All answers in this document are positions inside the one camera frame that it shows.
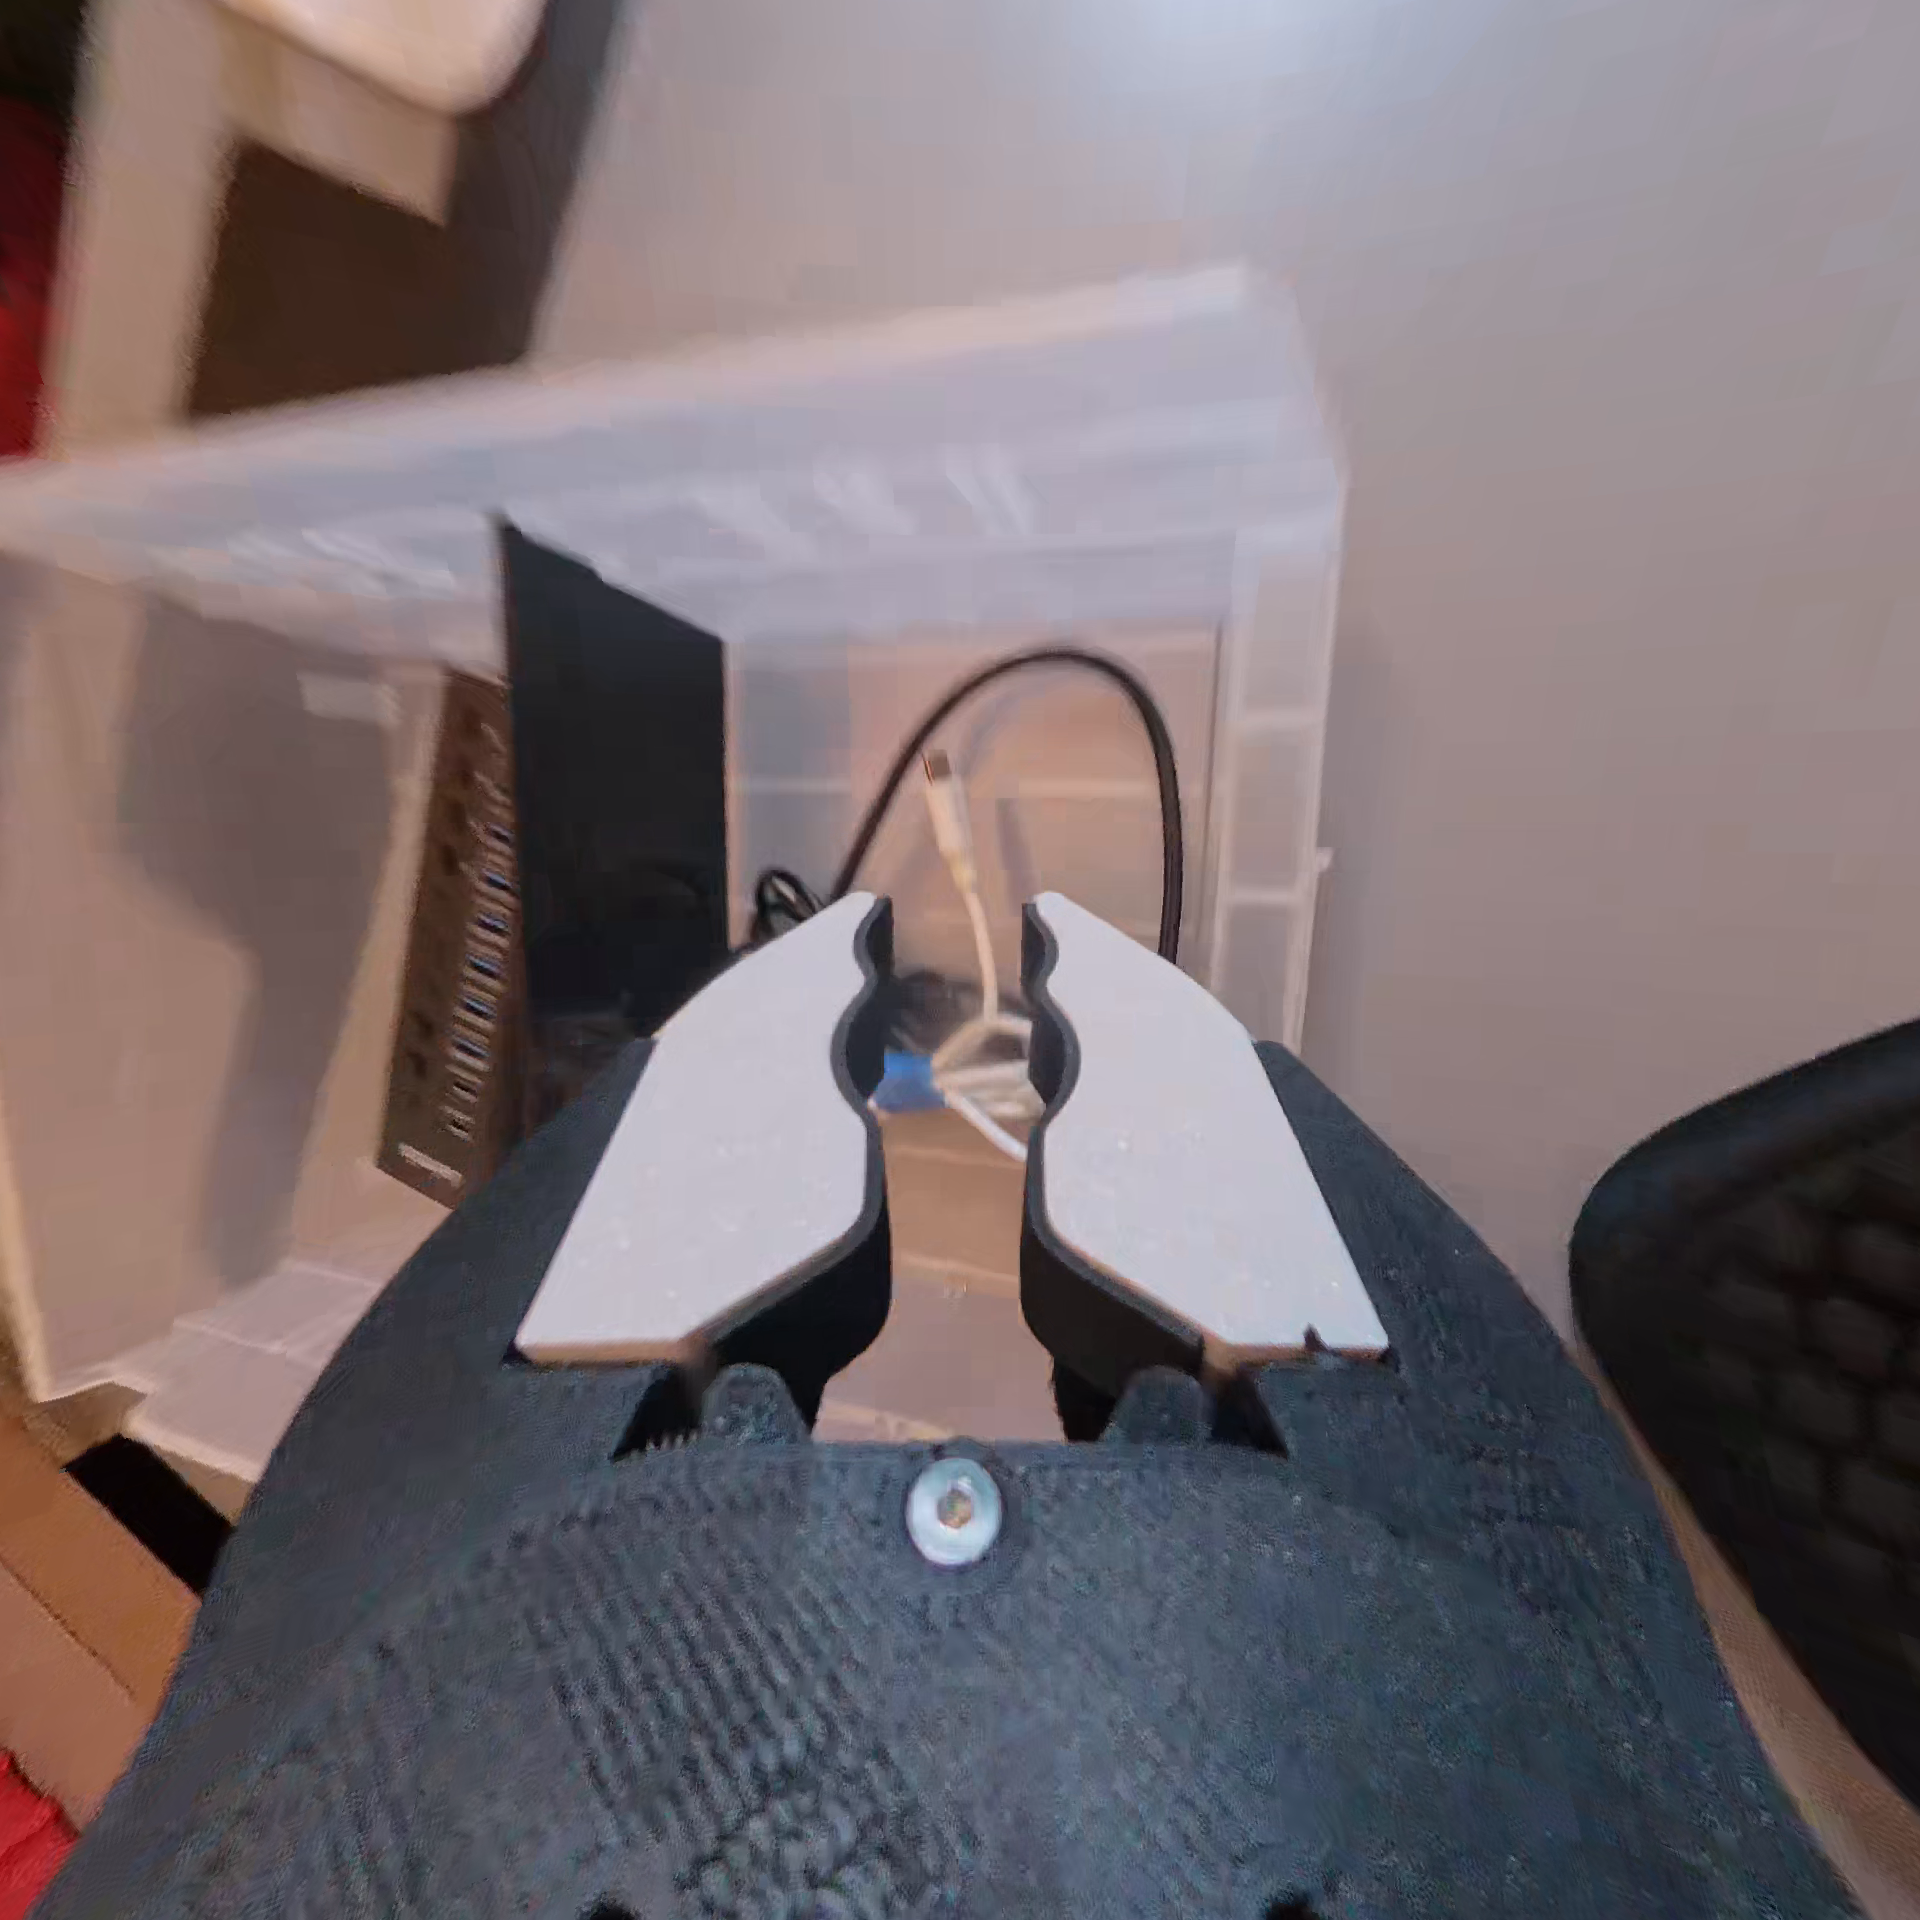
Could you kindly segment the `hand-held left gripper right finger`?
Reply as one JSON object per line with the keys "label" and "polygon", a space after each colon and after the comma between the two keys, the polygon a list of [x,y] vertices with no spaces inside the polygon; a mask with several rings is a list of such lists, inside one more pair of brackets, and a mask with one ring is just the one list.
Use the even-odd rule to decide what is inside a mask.
{"label": "hand-held left gripper right finger", "polygon": [[1389,1336],[1266,1073],[1197,981],[1061,892],[1020,908],[1018,1302],[1067,1440],[1145,1376],[1235,1404],[1266,1365],[1381,1365]]}

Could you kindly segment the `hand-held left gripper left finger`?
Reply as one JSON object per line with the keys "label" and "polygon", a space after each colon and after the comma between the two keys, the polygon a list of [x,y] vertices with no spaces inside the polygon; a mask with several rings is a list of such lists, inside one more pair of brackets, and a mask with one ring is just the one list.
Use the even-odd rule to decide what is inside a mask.
{"label": "hand-held left gripper left finger", "polygon": [[781,1376],[804,1419],[881,1331],[892,1234],[877,986],[892,904],[850,892],[659,1027],[517,1329],[534,1365]]}

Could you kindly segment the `clear plastic box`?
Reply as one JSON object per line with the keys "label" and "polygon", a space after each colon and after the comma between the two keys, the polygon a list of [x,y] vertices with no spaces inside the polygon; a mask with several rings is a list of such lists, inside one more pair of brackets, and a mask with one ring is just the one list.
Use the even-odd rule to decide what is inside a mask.
{"label": "clear plastic box", "polygon": [[444,680],[494,524],[724,646],[731,945],[829,892],[969,672],[1118,660],[1180,966],[1298,1045],[1346,475],[1241,268],[374,395],[2,465],[2,1326],[260,1472],[444,1205],[374,1165]]}

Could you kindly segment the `black docking station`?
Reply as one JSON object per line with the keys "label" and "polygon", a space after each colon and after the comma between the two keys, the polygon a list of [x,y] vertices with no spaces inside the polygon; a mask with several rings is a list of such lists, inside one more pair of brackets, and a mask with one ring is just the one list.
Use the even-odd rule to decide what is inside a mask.
{"label": "black docking station", "polygon": [[731,951],[724,646],[494,524],[444,680],[374,1165],[454,1207]]}

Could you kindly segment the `black padded wrist rest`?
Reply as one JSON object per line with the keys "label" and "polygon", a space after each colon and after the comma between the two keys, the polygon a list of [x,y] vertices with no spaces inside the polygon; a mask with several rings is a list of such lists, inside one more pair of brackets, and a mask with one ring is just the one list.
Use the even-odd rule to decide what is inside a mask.
{"label": "black padded wrist rest", "polygon": [[1916,1023],[1634,1142],[1570,1311],[1761,1619],[1916,1804]]}

